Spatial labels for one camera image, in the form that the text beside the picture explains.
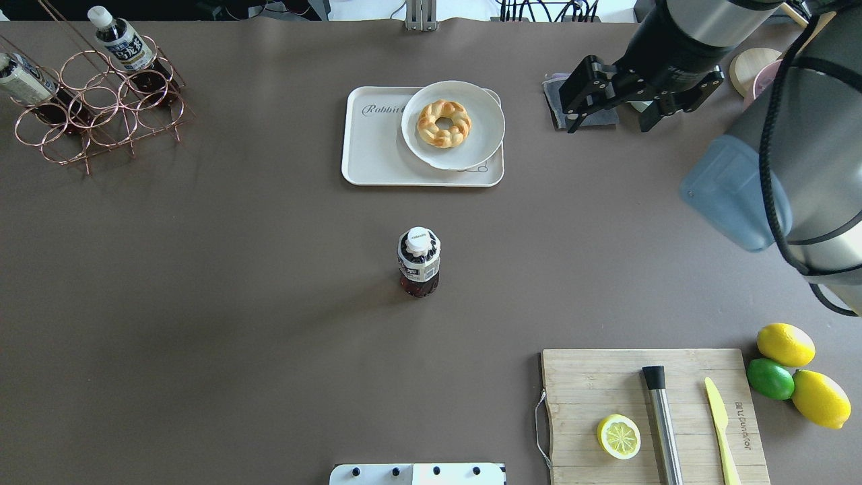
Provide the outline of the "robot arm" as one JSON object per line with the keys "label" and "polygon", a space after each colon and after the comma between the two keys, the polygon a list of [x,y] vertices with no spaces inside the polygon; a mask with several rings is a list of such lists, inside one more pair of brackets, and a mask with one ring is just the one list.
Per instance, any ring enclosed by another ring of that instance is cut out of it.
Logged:
{"label": "robot arm", "polygon": [[[659,1],[621,59],[585,57],[558,89],[569,132],[585,117],[646,101],[646,132],[696,110],[723,83],[719,61],[779,1]],[[811,19],[772,83],[680,185],[746,251],[776,245],[828,309],[860,315],[859,1],[809,1]]]}

